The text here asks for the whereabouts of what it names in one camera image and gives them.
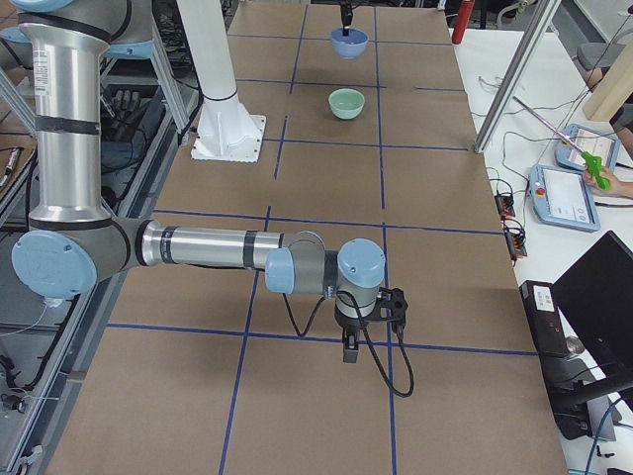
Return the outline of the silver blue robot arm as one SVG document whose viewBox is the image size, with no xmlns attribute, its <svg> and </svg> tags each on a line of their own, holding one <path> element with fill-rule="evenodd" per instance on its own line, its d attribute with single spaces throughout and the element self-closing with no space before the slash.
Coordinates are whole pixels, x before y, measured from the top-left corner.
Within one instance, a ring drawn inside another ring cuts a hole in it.
<svg viewBox="0 0 633 475">
<path fill-rule="evenodd" d="M 69 299 L 118 272 L 158 263 L 244 268 L 264 273 L 281 294 L 316 294 L 335 302 L 343 358 L 387 303 L 385 256 L 356 238 L 327 249 L 311 232 L 277 234 L 164 227 L 114 216 L 101 199 L 100 64 L 131 48 L 155 52 L 147 1 L 21 1 L 19 27 L 33 52 L 40 200 L 12 263 L 34 292 Z"/>
</svg>

